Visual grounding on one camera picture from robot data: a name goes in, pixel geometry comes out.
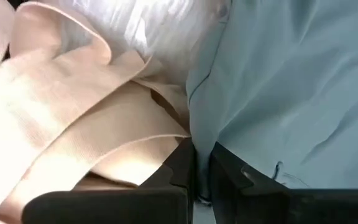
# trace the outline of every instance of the cloth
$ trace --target cloth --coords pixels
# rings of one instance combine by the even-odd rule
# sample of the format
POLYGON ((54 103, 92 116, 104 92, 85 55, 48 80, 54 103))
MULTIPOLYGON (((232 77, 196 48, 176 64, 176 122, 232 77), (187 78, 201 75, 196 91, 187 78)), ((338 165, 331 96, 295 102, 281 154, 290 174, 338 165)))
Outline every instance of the cloth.
POLYGON ((208 198, 221 143, 289 188, 358 188, 358 1, 233 0, 187 81, 208 198))
POLYGON ((139 185, 188 137, 186 96, 164 83, 152 57, 112 60, 83 16, 53 4, 27 2, 14 13, 0 0, 1 11, 0 222, 20 223, 24 205, 44 193, 95 189, 82 180, 89 171, 139 185), (91 42, 62 52, 63 20, 91 42))

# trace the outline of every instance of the beige fabric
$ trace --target beige fabric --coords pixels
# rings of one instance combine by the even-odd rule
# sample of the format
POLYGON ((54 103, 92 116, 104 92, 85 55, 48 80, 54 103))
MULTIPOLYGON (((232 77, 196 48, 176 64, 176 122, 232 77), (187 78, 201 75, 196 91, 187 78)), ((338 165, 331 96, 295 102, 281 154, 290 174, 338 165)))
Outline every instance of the beige fabric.
MULTIPOLYGON (((139 185, 177 147, 177 138, 188 136, 185 95, 156 81, 159 65, 152 58, 145 63, 130 51, 111 62, 111 49, 84 17, 53 5, 27 2, 14 24, 3 19, 0 30, 12 29, 0 32, 0 61, 8 40, 11 53, 0 64, 4 222, 20 223, 30 200, 78 188, 89 171, 139 185), (92 42, 62 54, 64 19, 88 31, 92 42)), ((94 183, 91 189, 109 188, 94 183)))

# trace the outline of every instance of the light blue clothing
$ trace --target light blue clothing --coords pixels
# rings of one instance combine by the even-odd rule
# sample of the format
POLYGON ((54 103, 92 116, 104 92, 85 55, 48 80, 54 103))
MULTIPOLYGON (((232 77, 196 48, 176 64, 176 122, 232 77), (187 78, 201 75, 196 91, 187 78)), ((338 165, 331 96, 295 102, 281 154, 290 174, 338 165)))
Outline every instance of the light blue clothing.
POLYGON ((358 188, 358 0, 233 0, 186 89, 204 197, 216 141, 290 188, 358 188))

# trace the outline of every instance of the light blue fabric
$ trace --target light blue fabric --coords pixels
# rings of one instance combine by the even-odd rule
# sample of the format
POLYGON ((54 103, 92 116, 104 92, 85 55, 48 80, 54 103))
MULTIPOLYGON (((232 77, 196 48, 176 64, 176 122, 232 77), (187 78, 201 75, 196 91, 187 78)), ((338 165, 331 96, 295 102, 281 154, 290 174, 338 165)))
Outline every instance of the light blue fabric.
POLYGON ((233 0, 187 82, 201 194, 214 143, 291 188, 358 188, 358 0, 233 0))

